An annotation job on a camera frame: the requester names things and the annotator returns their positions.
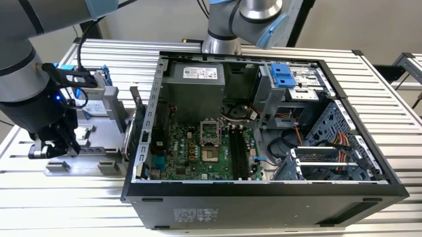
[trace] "power supply label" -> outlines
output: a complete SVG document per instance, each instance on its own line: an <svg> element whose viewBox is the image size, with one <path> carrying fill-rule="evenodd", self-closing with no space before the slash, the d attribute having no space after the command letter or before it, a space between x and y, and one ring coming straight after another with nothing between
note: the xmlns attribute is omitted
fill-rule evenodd
<svg viewBox="0 0 422 237"><path fill-rule="evenodd" d="M217 80L217 68L186 67L183 69L183 78Z"/></svg>
<svg viewBox="0 0 422 237"><path fill-rule="evenodd" d="M175 208L177 222L214 222L218 217L218 208Z"/></svg>

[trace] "sticker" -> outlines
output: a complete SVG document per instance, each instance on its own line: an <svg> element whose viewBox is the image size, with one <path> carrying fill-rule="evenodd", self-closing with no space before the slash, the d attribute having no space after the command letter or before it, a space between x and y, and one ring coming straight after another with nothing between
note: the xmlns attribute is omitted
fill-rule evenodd
<svg viewBox="0 0 422 237"><path fill-rule="evenodd" d="M217 80L218 79L217 68L186 67L183 69L183 78Z"/></svg>
<svg viewBox="0 0 422 237"><path fill-rule="evenodd" d="M253 111L251 120L255 120L255 119L257 119L257 116L258 116L258 113L257 113L255 111Z"/></svg>
<svg viewBox="0 0 422 237"><path fill-rule="evenodd" d="M82 106L85 103L86 100L75 99L77 106ZM83 107L83 111L94 116L109 116L103 101L89 100L86 107Z"/></svg>
<svg viewBox="0 0 422 237"><path fill-rule="evenodd" d="M177 222L214 222L218 217L218 208L175 208Z"/></svg>

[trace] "ram slot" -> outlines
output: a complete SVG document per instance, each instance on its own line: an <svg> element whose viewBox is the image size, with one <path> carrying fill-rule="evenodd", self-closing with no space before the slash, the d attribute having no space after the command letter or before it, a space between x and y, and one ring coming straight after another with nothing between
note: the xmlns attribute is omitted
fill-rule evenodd
<svg viewBox="0 0 422 237"><path fill-rule="evenodd" d="M233 165L233 176L234 179L247 180L249 178L249 160L245 151L245 139L243 131L238 128L231 128L229 131L230 139L230 154L231 154L231 165Z"/></svg>

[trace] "green circuit board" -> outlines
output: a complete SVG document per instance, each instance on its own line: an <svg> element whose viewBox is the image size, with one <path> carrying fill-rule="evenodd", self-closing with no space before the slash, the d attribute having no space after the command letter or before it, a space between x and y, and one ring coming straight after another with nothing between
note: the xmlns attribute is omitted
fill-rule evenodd
<svg viewBox="0 0 422 237"><path fill-rule="evenodd" d="M203 137L215 137L215 127L205 126ZM251 149L257 153L257 144L251 146L254 134L251 130L243 132L243 137L249 141L245 147L249 159L249 171L253 167L257 171L251 173L253 180L262 180L262 170L258 163L253 163ZM161 180L234 180L233 164L230 157L229 128L222 128L219 146L201 146L199 126L173 126L170 142L166 156L166 171L161 172Z"/></svg>

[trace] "aluminum workbench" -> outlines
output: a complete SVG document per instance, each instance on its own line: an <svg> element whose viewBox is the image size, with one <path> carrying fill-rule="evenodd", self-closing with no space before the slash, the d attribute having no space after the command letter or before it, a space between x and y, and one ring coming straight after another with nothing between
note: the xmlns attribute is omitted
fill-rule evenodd
<svg viewBox="0 0 422 237"><path fill-rule="evenodd" d="M149 43L89 40L87 67L110 67L119 99L134 107L130 86L137 84L149 102L159 51L201 52L197 43ZM324 59L346 91L410 197L346 229L145 229L134 208L121 203L125 177L47 177L47 160L28 160L32 145L18 126L0 145L2 236L422 236L422 121L364 56L353 51L243 46L243 55ZM77 65L77 45L60 64Z"/></svg>

